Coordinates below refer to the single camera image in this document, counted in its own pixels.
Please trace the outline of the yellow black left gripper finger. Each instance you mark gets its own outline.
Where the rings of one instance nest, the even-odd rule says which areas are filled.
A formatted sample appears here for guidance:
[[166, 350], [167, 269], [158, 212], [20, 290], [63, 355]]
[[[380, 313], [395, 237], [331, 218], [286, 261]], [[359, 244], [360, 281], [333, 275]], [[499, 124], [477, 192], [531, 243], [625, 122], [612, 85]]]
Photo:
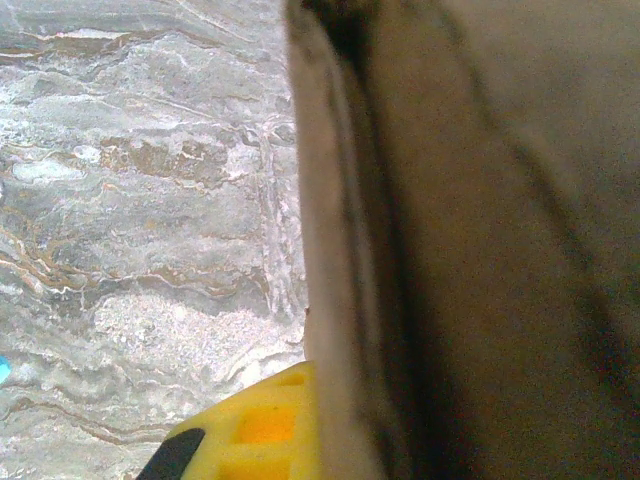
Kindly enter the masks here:
[[184, 420], [138, 477], [319, 479], [313, 363], [300, 362]]

